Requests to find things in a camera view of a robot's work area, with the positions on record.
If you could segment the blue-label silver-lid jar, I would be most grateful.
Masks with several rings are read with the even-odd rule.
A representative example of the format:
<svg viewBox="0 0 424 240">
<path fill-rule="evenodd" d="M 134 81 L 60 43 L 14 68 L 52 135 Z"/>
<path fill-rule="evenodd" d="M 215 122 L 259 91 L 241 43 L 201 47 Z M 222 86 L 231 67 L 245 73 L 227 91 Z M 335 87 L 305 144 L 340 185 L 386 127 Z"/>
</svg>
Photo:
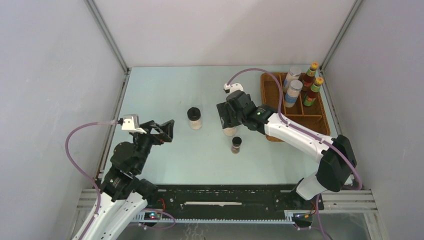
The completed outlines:
<svg viewBox="0 0 424 240">
<path fill-rule="evenodd" d="M 302 88 L 303 84 L 300 80 L 292 80 L 290 82 L 284 97 L 284 106 L 286 108 L 291 108 L 295 105 Z"/>
<path fill-rule="evenodd" d="M 290 87 L 290 83 L 294 80 L 298 80 L 302 70 L 298 66 L 292 66 L 286 74 L 286 77 L 283 81 L 283 92 L 286 93 L 288 88 Z"/>
</svg>

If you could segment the large black-lid jar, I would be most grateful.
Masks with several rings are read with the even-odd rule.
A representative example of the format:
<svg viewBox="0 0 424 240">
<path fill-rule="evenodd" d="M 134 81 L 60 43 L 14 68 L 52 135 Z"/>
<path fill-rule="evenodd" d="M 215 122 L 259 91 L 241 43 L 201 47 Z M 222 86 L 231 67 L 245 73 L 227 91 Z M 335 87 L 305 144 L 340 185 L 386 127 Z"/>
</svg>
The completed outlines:
<svg viewBox="0 0 424 240">
<path fill-rule="evenodd" d="M 232 137 L 237 133 L 237 127 L 226 127 L 222 129 L 223 133 L 228 136 L 228 137 Z"/>
</svg>

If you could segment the yellow-cap sauce bottle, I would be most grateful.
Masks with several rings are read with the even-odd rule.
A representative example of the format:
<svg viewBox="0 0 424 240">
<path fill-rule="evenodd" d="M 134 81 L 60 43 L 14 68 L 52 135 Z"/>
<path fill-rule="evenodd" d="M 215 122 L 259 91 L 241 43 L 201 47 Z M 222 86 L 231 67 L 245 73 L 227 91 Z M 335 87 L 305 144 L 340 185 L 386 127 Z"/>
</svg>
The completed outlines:
<svg viewBox="0 0 424 240">
<path fill-rule="evenodd" d="M 320 64 L 318 62 L 312 62 L 309 69 L 306 71 L 305 75 L 302 78 L 302 91 L 307 91 L 310 89 L 311 85 L 316 79 L 316 71 L 319 68 Z"/>
<path fill-rule="evenodd" d="M 306 95 L 303 99 L 302 103 L 304 106 L 311 107 L 314 104 L 324 81 L 325 80 L 323 77 L 317 77 L 315 79 L 314 83 L 310 86 L 309 90 L 306 92 Z"/>
</svg>

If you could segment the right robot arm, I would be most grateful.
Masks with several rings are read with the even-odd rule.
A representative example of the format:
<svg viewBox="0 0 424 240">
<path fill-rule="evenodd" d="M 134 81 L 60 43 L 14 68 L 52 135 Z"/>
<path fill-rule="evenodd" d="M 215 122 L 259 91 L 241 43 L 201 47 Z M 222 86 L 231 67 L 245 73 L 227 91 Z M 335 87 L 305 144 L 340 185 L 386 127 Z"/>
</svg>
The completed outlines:
<svg viewBox="0 0 424 240">
<path fill-rule="evenodd" d="M 250 95 L 241 90 L 230 93 L 216 107 L 223 129 L 243 125 L 288 143 L 318 163 L 318 170 L 301 179 L 290 196 L 291 204 L 297 209 L 304 209 L 320 193 L 339 192 L 355 172 L 356 157 L 344 135 L 334 138 L 315 132 L 269 105 L 256 106 Z"/>
</svg>

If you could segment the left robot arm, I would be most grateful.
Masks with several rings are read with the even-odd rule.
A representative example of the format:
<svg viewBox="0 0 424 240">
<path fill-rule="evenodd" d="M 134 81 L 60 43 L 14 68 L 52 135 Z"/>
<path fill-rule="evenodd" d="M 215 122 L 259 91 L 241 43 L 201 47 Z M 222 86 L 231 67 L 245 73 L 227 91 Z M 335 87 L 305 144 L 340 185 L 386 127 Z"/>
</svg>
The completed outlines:
<svg viewBox="0 0 424 240">
<path fill-rule="evenodd" d="M 105 125 L 120 125 L 132 136 L 113 149 L 110 169 L 100 185 L 73 160 L 69 151 L 71 136 L 88 124 L 75 128 L 65 140 L 65 152 L 74 167 L 91 181 L 96 201 L 78 232 L 75 240 L 115 240 L 143 209 L 153 208 L 158 202 L 158 187 L 146 179 L 139 179 L 153 146 L 170 143 L 174 136 L 173 119 L 159 124 L 153 120 L 139 123 L 137 114 L 119 120 L 106 121 Z"/>
</svg>

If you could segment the black-spout-lid jar white beads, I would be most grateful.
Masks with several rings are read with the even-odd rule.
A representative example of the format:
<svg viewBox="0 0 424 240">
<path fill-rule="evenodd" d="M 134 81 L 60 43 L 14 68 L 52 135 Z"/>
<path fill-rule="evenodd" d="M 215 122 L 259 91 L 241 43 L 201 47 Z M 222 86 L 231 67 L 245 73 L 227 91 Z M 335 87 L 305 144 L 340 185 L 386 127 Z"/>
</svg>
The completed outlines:
<svg viewBox="0 0 424 240">
<path fill-rule="evenodd" d="M 189 120 L 189 126 L 192 130 L 199 130 L 202 127 L 202 115 L 199 108 L 189 108 L 187 110 L 187 118 Z"/>
</svg>

